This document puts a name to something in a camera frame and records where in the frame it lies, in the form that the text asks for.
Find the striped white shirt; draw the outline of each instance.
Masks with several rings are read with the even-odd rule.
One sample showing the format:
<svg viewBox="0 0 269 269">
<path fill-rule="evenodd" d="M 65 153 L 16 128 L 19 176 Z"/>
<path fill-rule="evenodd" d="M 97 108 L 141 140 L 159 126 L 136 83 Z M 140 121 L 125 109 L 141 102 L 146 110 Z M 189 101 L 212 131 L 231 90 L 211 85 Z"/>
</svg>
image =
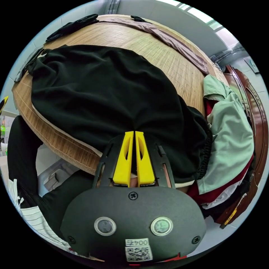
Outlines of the striped white shirt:
<svg viewBox="0 0 269 269">
<path fill-rule="evenodd" d="M 30 207 L 30 208 L 20 208 L 21 203 L 23 203 L 24 199 L 18 196 L 17 190 L 17 180 L 14 181 L 8 180 L 8 194 L 13 202 L 15 208 L 24 219 L 24 221 L 28 224 L 28 226 L 41 238 L 46 240 L 47 242 L 53 244 L 54 246 L 65 250 L 67 252 L 73 253 L 77 255 L 77 253 L 73 252 L 70 248 L 70 245 L 59 238 L 49 227 L 47 221 L 45 220 L 43 214 L 41 213 L 39 207 Z"/>
</svg>

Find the label sticker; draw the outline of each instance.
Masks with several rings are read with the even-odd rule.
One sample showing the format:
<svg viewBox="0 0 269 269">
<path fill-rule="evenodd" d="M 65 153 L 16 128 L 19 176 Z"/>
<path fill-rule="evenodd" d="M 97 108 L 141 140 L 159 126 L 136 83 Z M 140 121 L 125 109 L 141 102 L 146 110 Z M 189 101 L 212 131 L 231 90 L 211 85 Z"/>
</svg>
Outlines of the label sticker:
<svg viewBox="0 0 269 269">
<path fill-rule="evenodd" d="M 126 239 L 125 254 L 127 261 L 141 262 L 153 260 L 148 238 Z"/>
</svg>

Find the picture frame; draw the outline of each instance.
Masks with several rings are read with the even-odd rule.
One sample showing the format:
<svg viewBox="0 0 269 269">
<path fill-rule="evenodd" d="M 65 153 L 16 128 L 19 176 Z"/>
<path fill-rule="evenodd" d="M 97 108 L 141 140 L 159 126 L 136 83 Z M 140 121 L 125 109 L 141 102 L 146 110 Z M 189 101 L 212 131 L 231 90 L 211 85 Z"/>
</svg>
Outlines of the picture frame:
<svg viewBox="0 0 269 269">
<path fill-rule="evenodd" d="M 257 68 L 257 66 L 255 65 L 254 61 L 252 60 L 252 58 L 250 56 L 245 57 L 244 60 L 250 66 L 250 68 L 252 69 L 252 71 L 255 74 L 259 74 L 260 73 L 259 69 Z"/>
</svg>

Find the black pants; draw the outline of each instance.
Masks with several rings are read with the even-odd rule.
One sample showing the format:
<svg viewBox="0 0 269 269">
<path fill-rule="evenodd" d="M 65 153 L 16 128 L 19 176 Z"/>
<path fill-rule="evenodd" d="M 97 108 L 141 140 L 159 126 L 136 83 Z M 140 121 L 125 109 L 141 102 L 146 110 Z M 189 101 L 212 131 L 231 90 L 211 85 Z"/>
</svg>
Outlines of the black pants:
<svg viewBox="0 0 269 269">
<path fill-rule="evenodd" d="M 60 226 L 69 203 L 92 188 L 94 176 L 82 170 L 75 172 L 59 187 L 40 197 L 36 172 L 36 155 L 42 141 L 21 116 L 11 126 L 8 139 L 8 173 L 17 179 L 18 195 L 24 198 L 21 208 L 38 206 L 50 228 L 64 240 Z"/>
</svg>

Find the qr code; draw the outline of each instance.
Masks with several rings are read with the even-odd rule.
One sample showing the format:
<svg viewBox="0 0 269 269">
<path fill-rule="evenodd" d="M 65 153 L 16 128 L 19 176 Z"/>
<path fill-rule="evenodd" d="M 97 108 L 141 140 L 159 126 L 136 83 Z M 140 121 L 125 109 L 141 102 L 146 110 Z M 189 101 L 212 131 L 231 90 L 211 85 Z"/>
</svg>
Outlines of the qr code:
<svg viewBox="0 0 269 269">
<path fill-rule="evenodd" d="M 143 247 L 126 247 L 127 261 L 151 261 L 152 253 L 150 246 Z"/>
</svg>

